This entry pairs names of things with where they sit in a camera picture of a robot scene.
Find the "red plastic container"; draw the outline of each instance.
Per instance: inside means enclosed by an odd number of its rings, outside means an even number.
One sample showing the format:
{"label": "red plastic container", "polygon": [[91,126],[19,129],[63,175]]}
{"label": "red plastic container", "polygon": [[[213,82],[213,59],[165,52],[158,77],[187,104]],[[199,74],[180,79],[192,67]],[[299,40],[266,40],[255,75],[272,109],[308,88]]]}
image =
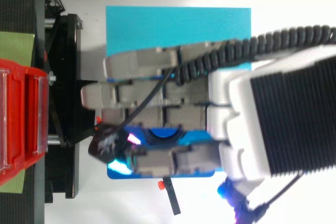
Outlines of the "red plastic container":
{"label": "red plastic container", "polygon": [[0,60],[0,185],[25,167],[25,71]]}
{"label": "red plastic container", "polygon": [[47,150],[48,88],[43,71],[0,59],[0,185]]}

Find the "red cap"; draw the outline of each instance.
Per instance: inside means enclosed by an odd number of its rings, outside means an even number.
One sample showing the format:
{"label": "red cap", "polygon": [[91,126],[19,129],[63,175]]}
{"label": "red cap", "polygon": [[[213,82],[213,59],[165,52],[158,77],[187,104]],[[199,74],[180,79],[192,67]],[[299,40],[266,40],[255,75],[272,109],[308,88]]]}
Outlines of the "red cap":
{"label": "red cap", "polygon": [[160,190],[163,190],[163,189],[166,188],[166,187],[164,186],[164,182],[163,182],[163,181],[159,181],[157,184],[158,184]]}

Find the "black ribbed cover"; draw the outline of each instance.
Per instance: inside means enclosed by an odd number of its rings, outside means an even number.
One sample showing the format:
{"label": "black ribbed cover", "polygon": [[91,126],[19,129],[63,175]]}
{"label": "black ribbed cover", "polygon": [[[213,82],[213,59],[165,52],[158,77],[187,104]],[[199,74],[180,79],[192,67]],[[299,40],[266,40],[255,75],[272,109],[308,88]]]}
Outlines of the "black ribbed cover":
{"label": "black ribbed cover", "polygon": [[34,167],[26,170],[22,194],[0,193],[0,223],[34,223]]}
{"label": "black ribbed cover", "polygon": [[272,175],[336,164],[336,57],[250,83]]}
{"label": "black ribbed cover", "polygon": [[0,31],[34,33],[34,0],[0,0]]}

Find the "silver screw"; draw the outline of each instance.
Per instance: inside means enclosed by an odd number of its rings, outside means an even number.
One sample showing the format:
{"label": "silver screw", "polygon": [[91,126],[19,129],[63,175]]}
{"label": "silver screw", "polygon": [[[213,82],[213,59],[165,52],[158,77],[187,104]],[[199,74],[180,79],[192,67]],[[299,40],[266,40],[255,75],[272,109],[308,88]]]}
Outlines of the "silver screw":
{"label": "silver screw", "polygon": [[77,29],[83,30],[84,29],[84,23],[83,21],[79,20],[77,21]]}
{"label": "silver screw", "polygon": [[56,76],[54,76],[54,73],[51,71],[48,75],[49,85],[54,85],[54,82],[57,80]]}

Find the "white background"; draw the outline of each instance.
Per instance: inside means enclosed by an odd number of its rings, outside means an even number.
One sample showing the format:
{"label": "white background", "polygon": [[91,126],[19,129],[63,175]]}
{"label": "white background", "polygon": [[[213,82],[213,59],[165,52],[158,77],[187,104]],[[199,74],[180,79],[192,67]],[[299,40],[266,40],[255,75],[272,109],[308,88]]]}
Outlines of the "white background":
{"label": "white background", "polygon": [[[102,59],[106,56],[107,5],[251,7],[252,34],[298,25],[336,25],[334,0],[62,0],[68,13],[84,21],[82,31],[83,79],[103,80]],[[80,223],[228,223],[232,210],[216,195],[225,174],[212,178],[173,181],[182,214],[173,216],[158,179],[110,180],[104,165],[87,154],[90,140],[80,148],[80,191],[73,200],[54,194],[46,205],[46,224]],[[272,197],[291,177],[269,179],[250,196],[256,206]],[[336,223],[336,171],[307,176],[274,203],[263,223]]]}

